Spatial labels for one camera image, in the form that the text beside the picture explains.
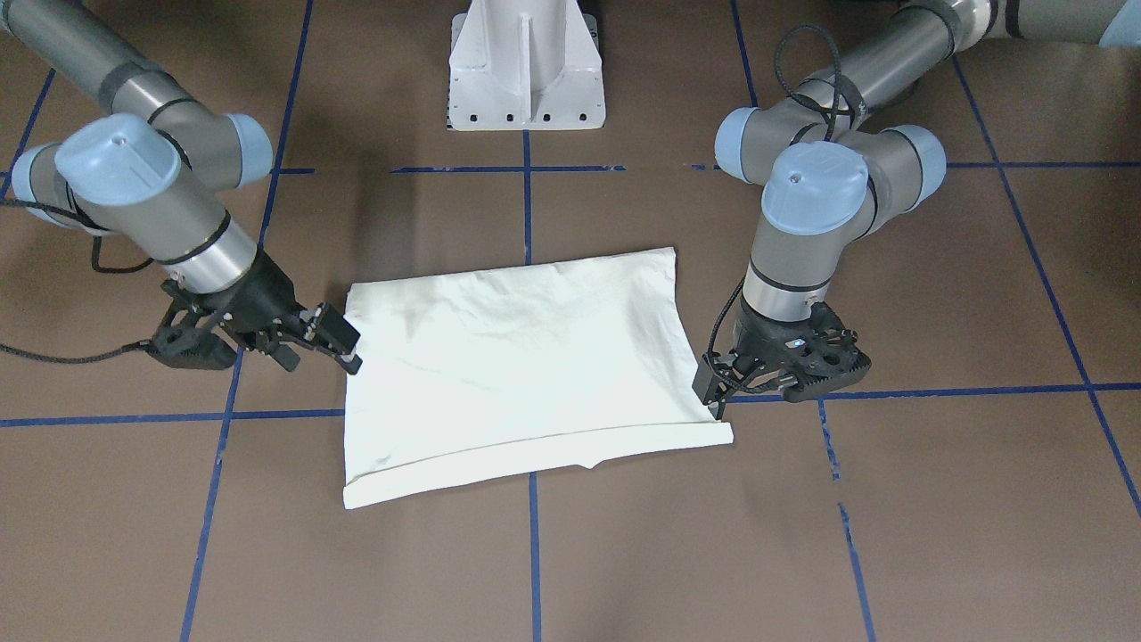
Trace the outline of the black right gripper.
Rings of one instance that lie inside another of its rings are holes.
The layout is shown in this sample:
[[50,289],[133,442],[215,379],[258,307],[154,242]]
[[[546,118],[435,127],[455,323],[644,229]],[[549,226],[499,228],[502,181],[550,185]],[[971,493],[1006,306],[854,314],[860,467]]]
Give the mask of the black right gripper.
[[293,373],[300,357],[291,346],[323,347],[342,360],[356,355],[361,333],[331,303],[309,311],[308,341],[304,338],[305,308],[296,301],[293,281],[268,252],[258,251],[244,276],[216,292],[213,309],[222,314],[222,330],[245,352],[267,352],[277,365]]

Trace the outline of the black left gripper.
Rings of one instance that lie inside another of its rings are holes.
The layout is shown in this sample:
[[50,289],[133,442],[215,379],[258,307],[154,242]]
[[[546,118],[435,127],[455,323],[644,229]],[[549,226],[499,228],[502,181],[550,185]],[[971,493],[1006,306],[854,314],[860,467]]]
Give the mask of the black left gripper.
[[810,317],[811,306],[804,318],[775,320],[762,316],[746,300],[741,301],[731,355],[702,355],[693,382],[695,395],[713,418],[725,418],[726,403],[733,395],[780,393],[793,382],[780,366],[780,342],[795,336],[796,325]]

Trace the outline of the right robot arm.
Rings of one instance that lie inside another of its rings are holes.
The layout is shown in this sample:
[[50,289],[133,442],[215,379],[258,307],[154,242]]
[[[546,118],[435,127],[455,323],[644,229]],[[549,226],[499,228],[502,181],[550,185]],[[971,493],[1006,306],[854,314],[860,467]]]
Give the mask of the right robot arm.
[[332,304],[300,304],[218,200],[273,170],[253,117],[208,109],[78,1],[5,1],[3,29],[105,111],[13,163],[13,206],[96,241],[123,235],[163,269],[171,303],[127,352],[180,369],[228,369],[257,352],[291,371],[305,347],[357,373],[359,331]]

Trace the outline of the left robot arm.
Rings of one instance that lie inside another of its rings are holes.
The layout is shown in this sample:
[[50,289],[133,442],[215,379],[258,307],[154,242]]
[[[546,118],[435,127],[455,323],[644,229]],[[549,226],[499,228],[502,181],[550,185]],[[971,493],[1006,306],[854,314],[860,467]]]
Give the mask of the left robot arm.
[[717,132],[717,164],[762,187],[733,346],[709,346],[693,389],[713,417],[736,395],[787,403],[858,383],[871,359],[825,296],[848,244],[919,206],[944,182],[942,143],[919,125],[864,133],[877,109],[985,39],[1138,46],[1136,1],[905,1],[875,36],[840,52],[799,25],[774,54],[782,101],[741,107]]

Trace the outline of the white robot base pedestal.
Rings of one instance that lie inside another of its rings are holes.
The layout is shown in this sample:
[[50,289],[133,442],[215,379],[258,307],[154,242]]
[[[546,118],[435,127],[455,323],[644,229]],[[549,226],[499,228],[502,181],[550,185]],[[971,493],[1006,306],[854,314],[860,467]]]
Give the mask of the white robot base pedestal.
[[451,21],[446,122],[455,131],[602,128],[592,1],[472,1]]

